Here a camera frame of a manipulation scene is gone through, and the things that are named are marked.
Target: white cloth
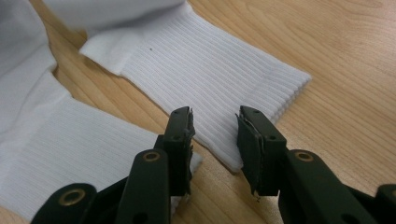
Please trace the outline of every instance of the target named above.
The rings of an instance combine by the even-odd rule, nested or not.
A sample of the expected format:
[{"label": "white cloth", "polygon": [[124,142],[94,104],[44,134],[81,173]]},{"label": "white cloth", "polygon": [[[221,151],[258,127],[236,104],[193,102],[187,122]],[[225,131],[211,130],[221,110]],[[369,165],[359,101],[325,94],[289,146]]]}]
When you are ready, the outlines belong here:
[{"label": "white cloth", "polygon": [[[67,11],[65,23],[73,19],[70,1],[46,3]],[[134,1],[130,7],[136,7]],[[112,8],[102,11],[115,14]],[[235,143],[239,106],[255,107],[276,122],[310,80],[203,20],[187,2],[110,27],[79,26],[93,30],[82,54],[130,79],[167,113],[193,107],[195,139],[234,172],[243,165]]]},{"label": "white cloth", "polygon": [[174,7],[184,0],[44,0],[44,2],[69,27],[100,28]]},{"label": "white cloth", "polygon": [[[156,134],[74,100],[56,81],[45,28],[28,1],[0,0],[0,38],[1,206],[30,220],[57,189],[104,189],[154,146]],[[194,153],[192,171],[200,160]]]}]

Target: wood grain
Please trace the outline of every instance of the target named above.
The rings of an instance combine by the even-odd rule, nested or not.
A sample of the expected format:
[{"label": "wood grain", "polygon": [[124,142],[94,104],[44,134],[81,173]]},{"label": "wood grain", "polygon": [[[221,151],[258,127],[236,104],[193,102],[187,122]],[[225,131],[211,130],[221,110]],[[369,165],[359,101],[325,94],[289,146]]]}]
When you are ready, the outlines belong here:
[{"label": "wood grain", "polygon": [[[67,30],[39,0],[59,64],[54,75],[88,105],[162,133],[167,115],[133,83],[78,54],[86,36]],[[190,0],[212,24],[313,80],[276,127],[289,148],[311,150],[346,184],[375,194],[396,183],[396,2],[393,0]],[[204,162],[173,223],[281,223],[276,198],[249,194],[195,143]],[[25,223],[0,209],[1,223]]]}]

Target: black plastic part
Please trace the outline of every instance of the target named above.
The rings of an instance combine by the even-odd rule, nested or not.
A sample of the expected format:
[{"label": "black plastic part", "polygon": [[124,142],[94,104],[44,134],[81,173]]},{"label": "black plastic part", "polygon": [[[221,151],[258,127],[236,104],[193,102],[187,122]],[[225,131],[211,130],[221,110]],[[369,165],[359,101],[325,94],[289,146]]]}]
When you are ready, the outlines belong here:
[{"label": "black plastic part", "polygon": [[381,223],[396,223],[396,185],[382,185],[374,198],[376,217]]},{"label": "black plastic part", "polygon": [[114,222],[127,179],[123,178],[96,194],[89,213],[90,224],[110,224]]},{"label": "black plastic part", "polygon": [[305,223],[376,223],[315,153],[289,151],[285,174],[304,210]]},{"label": "black plastic part", "polygon": [[306,215],[298,201],[296,194],[289,181],[282,184],[277,201],[280,215],[285,224],[306,223]]},{"label": "black plastic part", "polygon": [[279,164],[288,151],[286,138],[257,109],[242,105],[237,118],[237,145],[251,193],[256,191],[261,196],[276,196],[282,175]]},{"label": "black plastic part", "polygon": [[87,220],[96,189],[88,184],[72,184],[53,193],[36,213],[32,224],[82,224]]},{"label": "black plastic part", "polygon": [[191,194],[191,139],[194,135],[193,116],[190,108],[185,106],[173,111],[163,135],[163,150],[169,158],[171,196]]},{"label": "black plastic part", "polygon": [[114,223],[169,223],[168,174],[168,156],[163,150],[151,149],[137,154]]}]

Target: screw hole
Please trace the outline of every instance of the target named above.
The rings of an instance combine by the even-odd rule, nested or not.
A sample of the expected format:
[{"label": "screw hole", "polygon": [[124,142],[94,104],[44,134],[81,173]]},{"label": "screw hole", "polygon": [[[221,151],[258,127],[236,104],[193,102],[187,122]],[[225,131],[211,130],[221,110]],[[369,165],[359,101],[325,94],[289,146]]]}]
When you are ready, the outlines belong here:
[{"label": "screw hole", "polygon": [[347,224],[360,224],[360,222],[358,221],[357,218],[353,217],[350,214],[343,214],[341,215],[341,218],[343,219],[343,221]]},{"label": "screw hole", "polygon": [[134,224],[142,224],[149,220],[149,217],[146,213],[138,213],[134,215],[133,223]]},{"label": "screw hole", "polygon": [[145,161],[156,161],[160,158],[160,154],[158,152],[148,152],[143,155],[143,159]]},{"label": "screw hole", "polygon": [[296,157],[297,157],[297,159],[299,159],[300,161],[313,161],[314,160],[314,157],[313,156],[311,156],[311,154],[308,154],[308,153],[306,153],[306,152],[296,152],[295,154],[294,154]]},{"label": "screw hole", "polygon": [[70,206],[79,203],[84,197],[85,190],[70,189],[61,196],[58,203],[62,206]]}]

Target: wooden table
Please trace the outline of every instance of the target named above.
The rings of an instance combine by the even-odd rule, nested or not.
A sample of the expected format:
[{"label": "wooden table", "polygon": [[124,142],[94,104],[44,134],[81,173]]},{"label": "wooden table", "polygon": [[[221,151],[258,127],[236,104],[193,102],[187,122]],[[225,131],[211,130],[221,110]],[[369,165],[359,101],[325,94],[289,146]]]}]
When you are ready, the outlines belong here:
[{"label": "wooden table", "polygon": [[[276,127],[289,148],[311,150],[346,184],[369,194],[396,183],[396,2],[394,0],[190,0],[221,29],[313,80]],[[49,34],[54,72],[73,96],[162,133],[167,115],[133,83],[78,55],[86,36],[67,30],[32,0]],[[204,162],[173,223],[281,223],[277,198],[257,202],[242,174],[232,175],[195,143]],[[1,223],[24,223],[0,209]]]}]

